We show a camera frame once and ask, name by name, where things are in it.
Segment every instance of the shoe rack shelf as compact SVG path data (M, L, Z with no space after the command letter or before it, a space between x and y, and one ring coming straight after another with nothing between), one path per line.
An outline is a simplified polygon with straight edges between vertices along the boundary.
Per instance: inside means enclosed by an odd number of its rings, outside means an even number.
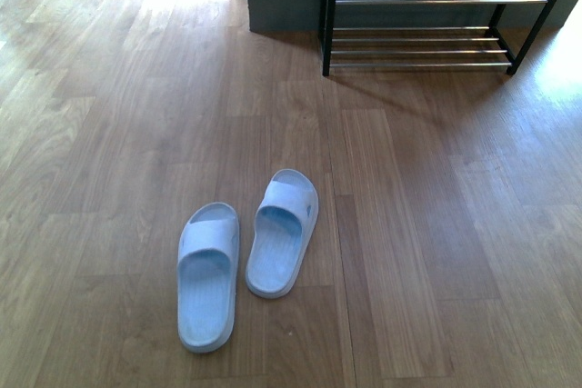
M505 67L513 75L533 44L557 0L321 0L319 41L323 76L331 68ZM507 5L542 5L525 42L512 51L498 28ZM422 5L494 5L483 26L334 27L336 7Z

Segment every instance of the shoe rack bar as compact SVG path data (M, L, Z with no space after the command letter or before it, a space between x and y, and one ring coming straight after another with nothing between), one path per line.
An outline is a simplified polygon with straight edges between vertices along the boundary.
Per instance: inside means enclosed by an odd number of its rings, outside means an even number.
M557 0L321 0L319 41L324 76L331 68L499 67L513 75ZM514 54L498 29L507 5L542 5ZM496 5L487 26L334 28L336 6Z

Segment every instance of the sunlight on floor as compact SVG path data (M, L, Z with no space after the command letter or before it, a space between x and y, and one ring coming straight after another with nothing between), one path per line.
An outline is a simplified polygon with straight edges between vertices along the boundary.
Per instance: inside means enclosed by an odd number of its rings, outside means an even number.
M566 24L556 34L547 48L547 55L542 58L535 75L536 83L545 95L564 103L565 100L582 99L582 0L567 19Z

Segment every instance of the slipper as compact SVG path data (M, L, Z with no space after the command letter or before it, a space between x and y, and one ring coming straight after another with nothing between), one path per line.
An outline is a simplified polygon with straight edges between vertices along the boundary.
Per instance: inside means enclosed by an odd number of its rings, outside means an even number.
M311 181L296 170L277 172L255 216L255 240L246 265L246 284L261 297L287 294L299 274L319 201Z
M191 352L226 343L235 322L239 225L228 204L207 204L186 224L178 248L178 334Z

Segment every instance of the light blue slipper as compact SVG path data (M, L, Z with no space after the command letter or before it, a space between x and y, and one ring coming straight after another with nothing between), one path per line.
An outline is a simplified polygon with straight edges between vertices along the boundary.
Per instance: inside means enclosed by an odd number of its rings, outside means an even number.
M255 240L246 265L246 284L261 297L287 294L299 274L319 201L316 188L297 170L277 172L255 216Z
M178 334L195 353L226 343L235 321L239 224L228 204L207 204L186 224L178 248Z

